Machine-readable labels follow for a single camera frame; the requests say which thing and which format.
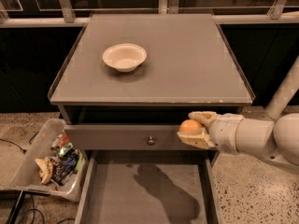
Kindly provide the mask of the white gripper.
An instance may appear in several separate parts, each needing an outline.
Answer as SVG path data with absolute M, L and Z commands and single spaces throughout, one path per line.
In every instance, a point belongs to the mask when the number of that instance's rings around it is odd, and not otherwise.
M 177 132 L 180 141 L 186 145 L 201 149 L 211 149 L 216 146 L 219 152 L 237 154 L 236 131 L 244 119 L 238 114 L 220 115 L 214 111 L 193 111 L 188 118 L 199 122 L 208 128 L 192 132 Z

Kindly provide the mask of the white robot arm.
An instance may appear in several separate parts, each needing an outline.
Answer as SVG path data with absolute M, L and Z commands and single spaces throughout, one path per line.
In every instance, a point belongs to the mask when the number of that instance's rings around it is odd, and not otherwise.
M 194 111 L 180 124 L 178 138 L 193 147 L 215 148 L 235 155 L 247 154 L 298 175 L 299 113 L 282 113 L 298 90 L 299 58 L 266 108 L 269 120 L 248 119 L 240 114 Z

